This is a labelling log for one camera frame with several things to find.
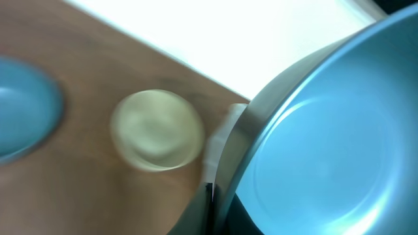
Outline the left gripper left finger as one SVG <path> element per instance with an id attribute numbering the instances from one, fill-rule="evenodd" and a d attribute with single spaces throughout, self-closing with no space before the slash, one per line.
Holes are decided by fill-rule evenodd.
<path id="1" fill-rule="evenodd" d="M 201 184 L 168 235 L 207 235 L 212 231 L 213 201 L 211 183 Z"/>

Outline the dark blue bowl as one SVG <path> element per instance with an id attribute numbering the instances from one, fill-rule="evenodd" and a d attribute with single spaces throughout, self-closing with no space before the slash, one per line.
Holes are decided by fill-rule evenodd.
<path id="1" fill-rule="evenodd" d="M 1 164 L 26 155 L 58 126 L 64 99 L 58 83 L 42 69 L 1 57 Z"/>
<path id="2" fill-rule="evenodd" d="M 417 5 L 291 65 L 247 110 L 234 195 L 263 234 L 417 233 Z M 231 204 L 214 205 L 224 234 Z"/>

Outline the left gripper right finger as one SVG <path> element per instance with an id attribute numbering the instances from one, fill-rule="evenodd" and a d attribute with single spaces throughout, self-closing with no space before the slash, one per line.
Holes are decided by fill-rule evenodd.
<path id="1" fill-rule="evenodd" d="M 227 219 L 225 222 L 225 234 L 228 235 L 263 235 L 237 195 L 234 195 L 231 202 Z"/>

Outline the cream large bowl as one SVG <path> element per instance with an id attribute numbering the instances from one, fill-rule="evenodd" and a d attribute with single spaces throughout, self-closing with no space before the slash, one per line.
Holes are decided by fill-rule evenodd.
<path id="1" fill-rule="evenodd" d="M 120 101 L 110 119 L 110 134 L 121 158 L 147 172 L 191 163 L 205 141 L 202 119 L 192 104 L 161 89 L 140 91 Z"/>

